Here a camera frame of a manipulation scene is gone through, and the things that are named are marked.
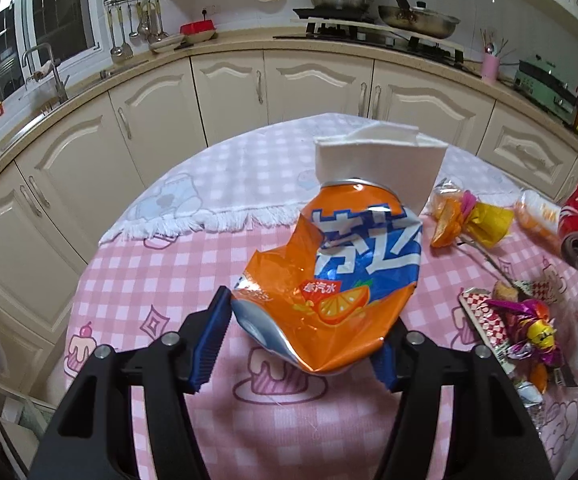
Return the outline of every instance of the kitchen faucet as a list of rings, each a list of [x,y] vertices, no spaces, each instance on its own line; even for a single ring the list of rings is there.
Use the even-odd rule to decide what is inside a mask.
[[[32,46],[29,50],[25,51],[25,53],[22,54],[22,67],[26,66],[27,57],[29,56],[29,54],[31,54],[35,50],[40,50],[41,48],[45,48],[49,52],[49,58],[51,59],[51,67],[53,68],[53,78],[55,79],[55,90],[58,93],[58,100],[60,101],[60,104],[66,103],[67,99],[69,98],[67,97],[67,91],[64,88],[64,86],[66,82],[69,80],[69,76],[67,75],[67,78],[64,81],[60,79],[60,76],[58,75],[58,67],[56,65],[55,58],[53,57],[53,49],[51,48],[51,45],[49,43],[41,43],[39,45]]]

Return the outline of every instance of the orange can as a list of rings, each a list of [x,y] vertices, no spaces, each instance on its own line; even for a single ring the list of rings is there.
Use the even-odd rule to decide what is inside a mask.
[[[306,372],[376,351],[418,280],[421,221],[389,189],[324,184],[285,246],[252,256],[233,311],[262,346]]]

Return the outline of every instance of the silver bolt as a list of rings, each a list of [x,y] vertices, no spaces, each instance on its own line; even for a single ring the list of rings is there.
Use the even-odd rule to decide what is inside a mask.
[[[180,341],[180,336],[178,335],[178,333],[176,332],[167,332],[165,335],[163,335],[160,340],[162,341],[163,345],[166,346],[173,346],[175,345],[178,341]]]
[[[95,355],[98,359],[109,357],[109,354],[111,354],[111,346],[109,345],[100,345],[93,351],[93,355]]]
[[[425,336],[420,332],[409,332],[407,334],[407,341],[412,345],[422,345],[425,342]]]
[[[475,352],[480,359],[487,359],[492,355],[492,351],[485,345],[478,345]]]

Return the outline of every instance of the pink utensil holder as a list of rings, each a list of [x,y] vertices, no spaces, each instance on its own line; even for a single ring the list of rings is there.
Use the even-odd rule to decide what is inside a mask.
[[[480,76],[485,83],[495,83],[498,79],[498,69],[500,68],[500,58],[492,54],[483,54],[482,69]]]

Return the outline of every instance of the kitchen counter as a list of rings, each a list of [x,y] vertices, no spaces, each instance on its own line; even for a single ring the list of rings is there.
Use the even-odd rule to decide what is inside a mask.
[[[133,58],[131,68],[123,70],[117,75],[100,81],[98,84],[92,83],[99,79],[98,75],[91,76],[83,81],[79,86],[85,88],[80,94],[71,98],[65,104],[57,107],[45,117],[36,118],[32,126],[28,123],[33,119],[29,118],[25,124],[13,129],[0,142],[0,171],[9,165],[19,153],[22,152],[37,137],[42,135],[51,126],[60,121],[67,114],[74,111],[88,101],[91,101],[100,94],[107,92],[113,87],[125,81],[148,72],[166,63],[182,59],[188,56],[199,54],[211,54],[216,52],[229,52],[234,50],[307,50],[313,52],[326,52],[331,54],[346,54],[348,56],[365,57],[368,59],[381,60],[410,67],[422,72],[427,72],[440,76],[456,83],[462,84],[475,91],[482,92],[493,99],[500,101],[507,106],[514,108],[517,112],[539,123],[543,128],[549,130],[554,136],[565,142],[578,153],[578,136],[567,130],[561,123],[557,122],[540,108],[531,104],[525,98],[518,95],[508,86],[502,83],[489,85],[484,83],[479,77],[461,72],[449,66],[433,62],[421,57],[411,56],[403,52],[364,46],[351,43],[340,43],[337,41],[323,40],[290,40],[274,39],[274,36],[282,34],[296,34],[303,32],[303,28],[257,28],[249,30],[235,30],[230,32],[220,32],[219,36],[211,41],[199,43],[187,48],[168,52],[166,54],[152,54],[145,52]]]

